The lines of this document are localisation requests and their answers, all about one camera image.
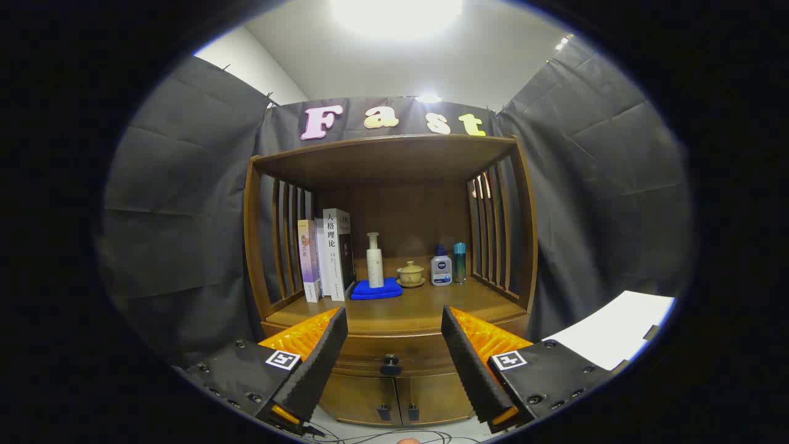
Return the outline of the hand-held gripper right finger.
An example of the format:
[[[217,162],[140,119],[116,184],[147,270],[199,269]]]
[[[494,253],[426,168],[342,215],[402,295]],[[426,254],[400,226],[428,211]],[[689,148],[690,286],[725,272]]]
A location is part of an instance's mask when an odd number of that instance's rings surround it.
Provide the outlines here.
[[[629,364],[571,339],[532,343],[448,305],[441,333],[476,418],[493,433],[569,408]]]

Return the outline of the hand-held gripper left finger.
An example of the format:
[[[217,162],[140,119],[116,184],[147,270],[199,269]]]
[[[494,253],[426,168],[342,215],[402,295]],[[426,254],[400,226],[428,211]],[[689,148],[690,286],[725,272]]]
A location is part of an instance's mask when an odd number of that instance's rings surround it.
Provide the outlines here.
[[[181,377],[257,421],[302,436],[348,335],[335,307],[259,343],[235,340]]]

